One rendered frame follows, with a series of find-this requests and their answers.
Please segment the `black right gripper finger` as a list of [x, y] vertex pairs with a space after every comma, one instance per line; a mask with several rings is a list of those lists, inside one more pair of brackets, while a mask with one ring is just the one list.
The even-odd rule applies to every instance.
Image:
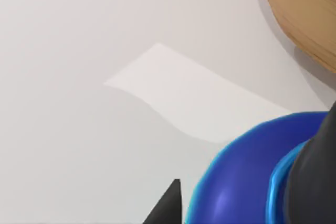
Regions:
[[181, 180], [174, 179], [143, 224], [182, 224]]

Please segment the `blue bottle with black cap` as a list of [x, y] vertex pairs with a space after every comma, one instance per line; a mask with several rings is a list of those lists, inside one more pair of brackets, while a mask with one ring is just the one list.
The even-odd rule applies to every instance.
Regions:
[[185, 224], [336, 224], [336, 102], [227, 145], [196, 186]]

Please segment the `round wooden coaster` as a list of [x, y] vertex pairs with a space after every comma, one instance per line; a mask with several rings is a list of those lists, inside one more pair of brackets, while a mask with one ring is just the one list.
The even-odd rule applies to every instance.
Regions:
[[289, 39], [336, 73], [336, 0], [267, 0]]

